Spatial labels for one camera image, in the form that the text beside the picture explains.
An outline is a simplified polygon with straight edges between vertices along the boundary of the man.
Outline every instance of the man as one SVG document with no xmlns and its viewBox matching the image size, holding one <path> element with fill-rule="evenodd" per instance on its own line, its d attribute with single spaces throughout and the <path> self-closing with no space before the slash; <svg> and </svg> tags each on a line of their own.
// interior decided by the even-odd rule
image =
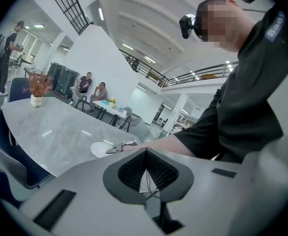
<svg viewBox="0 0 288 236">
<path fill-rule="evenodd" d="M 77 95 L 79 95 L 79 98 L 82 97 L 82 95 L 80 93 L 87 93 L 89 86 L 91 85 L 91 83 L 93 82 L 91 79 L 92 73 L 88 72 L 86 74 L 86 76 L 82 76 L 79 80 L 79 82 L 77 83 Z M 69 105 L 73 104 L 73 98 L 71 98 Z"/>
<path fill-rule="evenodd" d="M 5 92 L 5 84 L 8 77 L 9 58 L 13 50 L 19 52 L 23 50 L 21 47 L 14 46 L 14 43 L 17 33 L 24 29 L 24 25 L 24 21 L 19 21 L 6 39 L 4 54 L 0 57 L 0 96 L 8 95 L 8 92 Z"/>
<path fill-rule="evenodd" d="M 108 91 L 105 88 L 105 83 L 101 82 L 98 87 L 95 89 L 95 93 L 90 96 L 90 111 L 89 114 L 92 114 L 95 111 L 95 104 L 93 101 L 95 100 L 107 100 L 108 99 Z"/>
<path fill-rule="evenodd" d="M 241 163 L 283 135 L 267 99 L 288 74 L 288 19 L 276 6 L 258 23 L 237 5 L 206 0 L 198 6 L 195 33 L 238 52 L 239 63 L 198 122 L 174 135 L 136 147 Z"/>
</svg>

